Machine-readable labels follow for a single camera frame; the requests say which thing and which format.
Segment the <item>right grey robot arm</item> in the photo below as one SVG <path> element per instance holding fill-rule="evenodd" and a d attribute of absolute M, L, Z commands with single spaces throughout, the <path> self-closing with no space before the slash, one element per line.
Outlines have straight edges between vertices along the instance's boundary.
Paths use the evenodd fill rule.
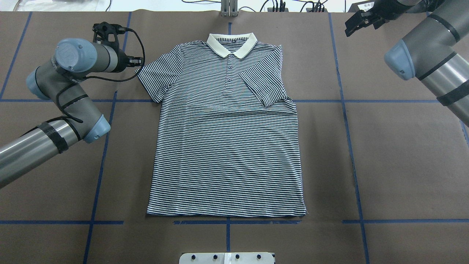
<path fill-rule="evenodd" d="M 417 78 L 465 125 L 469 64 L 453 46 L 468 34 L 467 0 L 445 0 L 384 56 L 402 80 Z"/>

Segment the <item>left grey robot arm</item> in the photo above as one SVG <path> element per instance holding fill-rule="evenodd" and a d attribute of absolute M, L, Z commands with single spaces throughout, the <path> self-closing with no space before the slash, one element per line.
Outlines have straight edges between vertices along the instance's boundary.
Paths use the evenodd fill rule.
<path fill-rule="evenodd" d="M 92 143 L 106 135 L 110 123 L 81 87 L 90 73 L 119 73 L 142 67 L 145 57 L 126 55 L 103 41 L 61 40 L 51 59 L 26 79 L 30 92 L 52 100 L 61 116 L 44 121 L 1 148 L 1 187 L 6 187 L 81 140 Z"/>

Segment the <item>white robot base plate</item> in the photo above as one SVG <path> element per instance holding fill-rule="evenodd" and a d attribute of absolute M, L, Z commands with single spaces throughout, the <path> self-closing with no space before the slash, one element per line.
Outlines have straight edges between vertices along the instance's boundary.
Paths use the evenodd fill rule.
<path fill-rule="evenodd" d="M 211 252 L 184 253 L 179 264 L 275 264 L 276 257 L 270 252 Z"/>

